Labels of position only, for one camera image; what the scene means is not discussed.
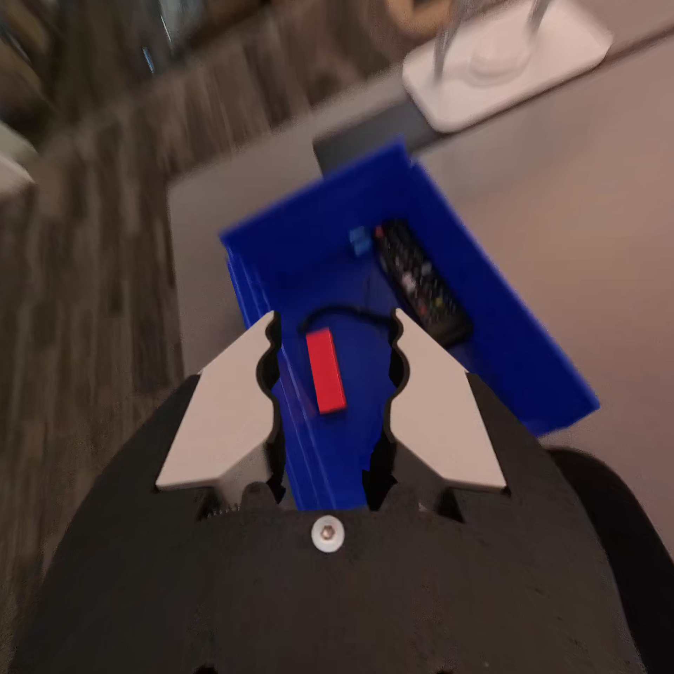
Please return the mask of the white board stand base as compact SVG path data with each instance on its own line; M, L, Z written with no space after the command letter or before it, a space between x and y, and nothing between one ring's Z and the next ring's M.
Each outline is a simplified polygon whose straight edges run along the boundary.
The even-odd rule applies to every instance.
M429 126L454 133L600 65L613 34L579 1L509 1L468 19L454 1L437 36L410 52L402 84Z

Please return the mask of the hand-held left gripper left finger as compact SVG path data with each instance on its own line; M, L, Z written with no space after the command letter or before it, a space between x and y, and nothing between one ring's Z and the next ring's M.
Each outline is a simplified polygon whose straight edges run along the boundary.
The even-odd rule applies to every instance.
M156 479L159 491L212 487L228 507L266 484L277 503L286 488L280 403L281 317L268 311L200 372Z

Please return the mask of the black remote control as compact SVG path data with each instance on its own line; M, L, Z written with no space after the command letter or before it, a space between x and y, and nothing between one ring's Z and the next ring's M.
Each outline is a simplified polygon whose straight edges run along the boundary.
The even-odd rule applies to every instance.
M383 221L373 242L383 274L409 316L445 349L466 342L473 323L408 221Z

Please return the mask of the blue plastic bin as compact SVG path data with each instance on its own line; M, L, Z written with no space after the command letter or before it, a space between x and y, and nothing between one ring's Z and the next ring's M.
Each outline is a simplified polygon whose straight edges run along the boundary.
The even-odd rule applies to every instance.
M564 351L521 301L426 170L400 143L308 185L241 223L220 240L247 328L280 314L278 399L289 481L299 510L366 506L362 470L382 431L388 332L345 316L324 316L347 402L321 415L301 322L329 305L390 315L401 306L375 251L355 253L352 232L387 218L406 220L474 327L451 354L478 375L535 436L565 429L600 402Z

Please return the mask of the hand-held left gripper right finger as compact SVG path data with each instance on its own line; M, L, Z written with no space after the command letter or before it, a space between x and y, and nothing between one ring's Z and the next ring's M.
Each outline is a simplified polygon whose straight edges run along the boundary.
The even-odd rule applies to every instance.
M419 501L506 490L467 370L402 309L391 314L390 348L383 439L392 477Z

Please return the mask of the black table mat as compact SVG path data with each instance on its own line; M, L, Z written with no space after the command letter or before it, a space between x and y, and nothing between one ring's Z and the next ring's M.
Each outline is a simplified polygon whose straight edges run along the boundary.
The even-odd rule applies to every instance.
M411 155L443 138L434 130L411 99L384 108L369 117L313 141L322 174L391 145L401 145Z

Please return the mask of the red device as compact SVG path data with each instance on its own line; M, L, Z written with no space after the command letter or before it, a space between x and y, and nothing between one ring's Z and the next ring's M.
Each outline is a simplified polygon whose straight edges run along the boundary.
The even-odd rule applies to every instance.
M319 414L326 416L346 410L346 394L331 330L320 328L308 332L306 346Z

